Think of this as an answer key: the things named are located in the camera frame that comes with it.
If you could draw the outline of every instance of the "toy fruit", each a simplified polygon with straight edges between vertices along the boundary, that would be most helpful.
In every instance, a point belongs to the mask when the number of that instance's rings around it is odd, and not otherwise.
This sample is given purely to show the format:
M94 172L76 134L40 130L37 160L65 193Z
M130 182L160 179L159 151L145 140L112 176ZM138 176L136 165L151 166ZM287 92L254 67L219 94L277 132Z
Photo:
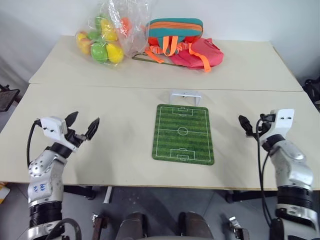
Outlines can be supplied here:
M111 23L107 19L102 18L100 21L100 26L101 26L101 34L104 40L112 41L112 42L118 40L115 28L111 25Z
M87 38L87 33L85 31L80 31L76 34L75 36L75 40L76 40L76 45L81 48L81 43L80 41L82 39L86 39Z
M110 62L118 64L124 59L124 51L116 44L108 43L105 48L108 52Z
M98 31L101 31L101 25L100 25L100 21L101 19L106 19L107 16L103 13L101 13L99 16L96 16L95 19L94 19L94 25L95 25L95 28L98 30Z
M126 37L128 36L129 31L132 28L132 24L127 17L121 18L122 27L120 28L120 32L124 34Z
M79 48L81 49L81 52L84 54L89 55L90 54L90 48L91 48L92 42L88 38L83 38L79 42Z
M105 63L108 60L106 47L101 42L95 42L91 46L91 56L99 63Z
M80 31L76 34L76 40L80 41L81 39L86 39L87 35L88 34L85 31Z
M76 45L84 54L90 54L91 41L87 38L85 31L80 31L76 34Z
M87 34L87 38L90 40L97 40L101 37L100 32L99 31L90 31Z

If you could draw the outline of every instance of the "pink bag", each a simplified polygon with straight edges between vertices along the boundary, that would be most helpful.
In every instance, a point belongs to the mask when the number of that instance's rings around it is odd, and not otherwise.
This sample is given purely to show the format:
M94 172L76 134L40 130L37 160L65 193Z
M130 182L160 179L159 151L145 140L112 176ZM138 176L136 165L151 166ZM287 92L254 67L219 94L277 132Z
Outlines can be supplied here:
M176 65L182 65L189 69L204 68L206 72L209 72L210 66L219 65L224 58L224 53L213 44L211 38L198 39L192 43L190 49L191 50L182 50L178 54L170 56L171 61Z

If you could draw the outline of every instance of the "wire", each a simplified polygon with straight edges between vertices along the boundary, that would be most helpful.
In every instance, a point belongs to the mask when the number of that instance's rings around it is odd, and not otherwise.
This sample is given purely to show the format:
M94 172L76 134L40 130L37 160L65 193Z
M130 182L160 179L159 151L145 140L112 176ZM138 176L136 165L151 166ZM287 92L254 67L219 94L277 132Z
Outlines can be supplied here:
M31 126L31 129L30 129L30 133L29 133L29 136L28 136L28 142L26 143L26 165L28 167L30 165L30 143L31 143L31 138L32 138L32 135L34 133L36 125L37 125L37 122L34 121L32 126Z
M265 156L263 165L262 165L262 181L264 180L264 172L265 172L265 167L266 167L266 163L267 163L269 155L270 155L270 152L268 151L267 155Z
M54 228L51 230L51 232L49 233L48 236L46 236L45 240L52 240L54 238L56 238L56 233L61 229L61 227L64 224L70 224L73 229L74 229L74 235L75 235L75 240L81 240L82 239L82 235L81 235L81 229L79 224L73 220L72 218L65 218L62 219L61 221L59 221Z
M259 123L262 121L260 118L255 125L255 133L256 133L256 141L257 141L257 158L258 158L258 172L259 172L259 181L260 181L260 189L261 189L261 201L262 201L262 210L263 210L263 215L266 220L266 223L268 226L271 226L271 214L269 212L267 203L266 203L266 196L265 196L265 191L264 191L264 179L263 179L263 174L261 171L261 161L260 161L260 136L259 136ZM267 154L267 158L264 160L264 165L267 162L269 154Z

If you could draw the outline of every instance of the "green mouse pad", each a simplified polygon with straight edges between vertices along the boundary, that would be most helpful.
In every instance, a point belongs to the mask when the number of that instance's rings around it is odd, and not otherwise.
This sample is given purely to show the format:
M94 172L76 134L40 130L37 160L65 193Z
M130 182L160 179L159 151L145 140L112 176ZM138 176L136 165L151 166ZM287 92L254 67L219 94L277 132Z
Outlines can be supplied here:
M159 104L152 157L179 163L214 164L208 109Z

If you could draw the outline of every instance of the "backpack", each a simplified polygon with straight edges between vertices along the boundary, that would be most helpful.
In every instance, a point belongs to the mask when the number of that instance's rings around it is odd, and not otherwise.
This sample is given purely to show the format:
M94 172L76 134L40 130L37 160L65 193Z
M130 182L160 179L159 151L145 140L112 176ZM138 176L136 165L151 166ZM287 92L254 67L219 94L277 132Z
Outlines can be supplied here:
M211 38L200 38L189 49L170 56L170 60L176 65L205 70L219 65L223 59L224 53L213 44Z
M148 25L149 47L145 49L145 53L158 63L163 63L164 60L155 54L164 54L169 57L178 54L179 51L188 50L203 33L203 23L197 18L159 18L150 21ZM193 51L192 53L201 60L206 59L201 54ZM205 67L204 70L209 72L210 66Z

